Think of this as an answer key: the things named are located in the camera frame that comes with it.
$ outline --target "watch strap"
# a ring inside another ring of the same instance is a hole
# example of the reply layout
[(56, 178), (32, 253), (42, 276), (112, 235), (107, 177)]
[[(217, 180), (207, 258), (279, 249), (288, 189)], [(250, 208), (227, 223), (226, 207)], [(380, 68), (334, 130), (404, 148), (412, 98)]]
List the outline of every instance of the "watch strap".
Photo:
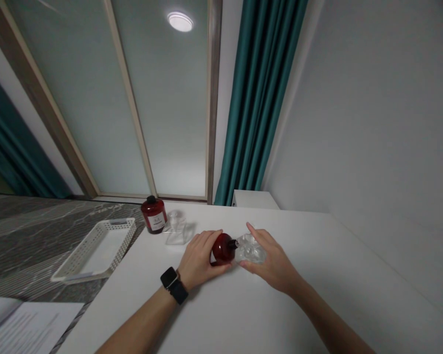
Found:
[(177, 279), (168, 288), (168, 290), (171, 293), (171, 295), (176, 299), (179, 305), (182, 305), (182, 303), (186, 300), (187, 296), (189, 296), (189, 293), (186, 291), (186, 288), (184, 288), (184, 285), (179, 279)]

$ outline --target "gray marble surface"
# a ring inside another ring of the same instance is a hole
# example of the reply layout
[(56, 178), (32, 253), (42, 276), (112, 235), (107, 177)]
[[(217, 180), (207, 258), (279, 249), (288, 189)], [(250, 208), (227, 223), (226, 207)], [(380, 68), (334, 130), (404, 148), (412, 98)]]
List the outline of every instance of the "gray marble surface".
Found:
[(106, 279), (65, 285), (51, 276), (97, 222), (127, 217), (137, 225), (129, 249), (145, 227), (140, 205), (0, 195), (0, 296), (86, 304), (52, 353)]

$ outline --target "wooden frame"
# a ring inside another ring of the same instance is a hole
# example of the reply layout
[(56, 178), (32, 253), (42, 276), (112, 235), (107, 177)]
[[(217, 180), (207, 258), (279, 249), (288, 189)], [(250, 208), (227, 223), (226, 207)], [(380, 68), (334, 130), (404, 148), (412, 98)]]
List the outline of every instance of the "wooden frame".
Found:
[[(213, 172), (215, 162), (215, 138), (217, 123), (218, 103), (218, 78), (220, 67), (220, 40), (222, 26), (222, 0), (208, 1), (208, 102), (207, 102), (207, 151), (206, 151), (206, 178), (205, 197), (181, 196), (170, 194), (159, 194), (163, 198), (175, 200), (198, 200), (212, 203), (213, 196)], [(141, 155), (148, 178), (151, 193), (158, 195), (151, 170), (149, 157), (146, 151), (143, 130), (134, 100), (131, 81), (128, 74), (125, 55), (123, 52), (118, 26), (113, 13), (111, 0), (102, 0), (110, 30), (113, 44), (117, 52), (118, 62), (130, 105), (131, 116), (135, 127)], [(30, 98), (33, 106), (38, 112), (41, 120), (56, 143), (60, 153), (63, 155), (72, 174), (76, 178), (87, 198), (93, 199), (97, 196), (121, 196), (128, 194), (106, 193), (99, 190), (92, 173), (87, 166), (72, 134), (61, 114), (44, 77), (42, 76), (36, 62), (34, 61), (27, 44), (11, 15), (5, 0), (0, 0), (0, 48), (9, 61), (13, 71), (17, 75), (25, 92)]]
[(213, 200), (213, 172), (215, 165), (215, 138), (217, 132), (218, 78), (220, 72), (220, 43), (222, 37), (223, 0), (209, 0), (208, 21), (208, 64), (209, 64), (209, 104), (207, 134), (207, 175), (205, 178), (207, 204)]

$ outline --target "bottle label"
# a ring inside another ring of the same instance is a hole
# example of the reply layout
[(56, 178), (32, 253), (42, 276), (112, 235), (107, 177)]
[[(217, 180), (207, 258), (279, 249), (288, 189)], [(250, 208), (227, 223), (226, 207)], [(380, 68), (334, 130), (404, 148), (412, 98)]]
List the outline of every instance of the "bottle label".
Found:
[(160, 212), (158, 215), (148, 216), (148, 221), (149, 221), (149, 226), (153, 231), (162, 229), (166, 224), (163, 212)]

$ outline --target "red bottle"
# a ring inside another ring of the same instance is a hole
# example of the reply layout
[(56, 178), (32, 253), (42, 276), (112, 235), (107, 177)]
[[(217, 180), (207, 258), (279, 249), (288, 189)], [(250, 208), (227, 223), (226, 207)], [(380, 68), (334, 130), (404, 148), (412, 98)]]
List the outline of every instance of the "red bottle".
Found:
[(213, 244), (210, 262), (215, 262), (218, 266), (231, 263), (235, 258), (235, 249), (237, 248), (236, 240), (233, 240), (228, 234), (221, 234)]
[(167, 221), (164, 202), (155, 196), (149, 196), (141, 205), (144, 221), (150, 234), (160, 234)]

